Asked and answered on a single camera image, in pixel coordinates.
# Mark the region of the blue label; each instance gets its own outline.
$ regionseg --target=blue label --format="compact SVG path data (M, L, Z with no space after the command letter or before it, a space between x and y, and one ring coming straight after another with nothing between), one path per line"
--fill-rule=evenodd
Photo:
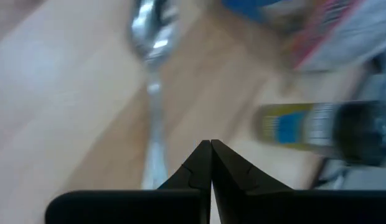
M280 144L298 143L301 135L301 124L306 112L296 112L277 118L276 140Z

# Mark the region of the metal spoon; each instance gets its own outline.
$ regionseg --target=metal spoon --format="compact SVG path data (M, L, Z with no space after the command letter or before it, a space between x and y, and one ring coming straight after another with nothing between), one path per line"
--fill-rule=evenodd
M135 0L131 41L148 69L150 134L142 188L156 189L167 180L159 67L177 40L177 8L171 0Z

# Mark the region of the wooden surface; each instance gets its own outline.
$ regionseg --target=wooden surface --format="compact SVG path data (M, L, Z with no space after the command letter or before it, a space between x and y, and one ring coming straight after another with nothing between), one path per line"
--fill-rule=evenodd
M0 0L0 40L43 0Z
M182 38L162 68L169 174L201 140L221 139L306 188L319 157L261 144L252 114L265 103L343 99L357 72L286 73L264 27L217 3L178 2ZM139 188L148 109L145 71L127 43L130 4L46 0L0 30L0 223L42 223L69 190Z

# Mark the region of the spoon bowl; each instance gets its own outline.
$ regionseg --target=spoon bowl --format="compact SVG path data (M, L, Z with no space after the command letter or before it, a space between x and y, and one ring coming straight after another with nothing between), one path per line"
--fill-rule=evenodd
M140 57L160 65L171 54L177 40L178 11L170 0L136 0L131 40Z

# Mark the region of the blue box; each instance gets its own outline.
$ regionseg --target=blue box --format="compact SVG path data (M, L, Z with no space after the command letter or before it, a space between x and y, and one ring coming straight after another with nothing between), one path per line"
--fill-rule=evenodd
M222 0L223 4L233 12L261 23L265 22L266 19L261 14L260 8L279 1L281 0Z

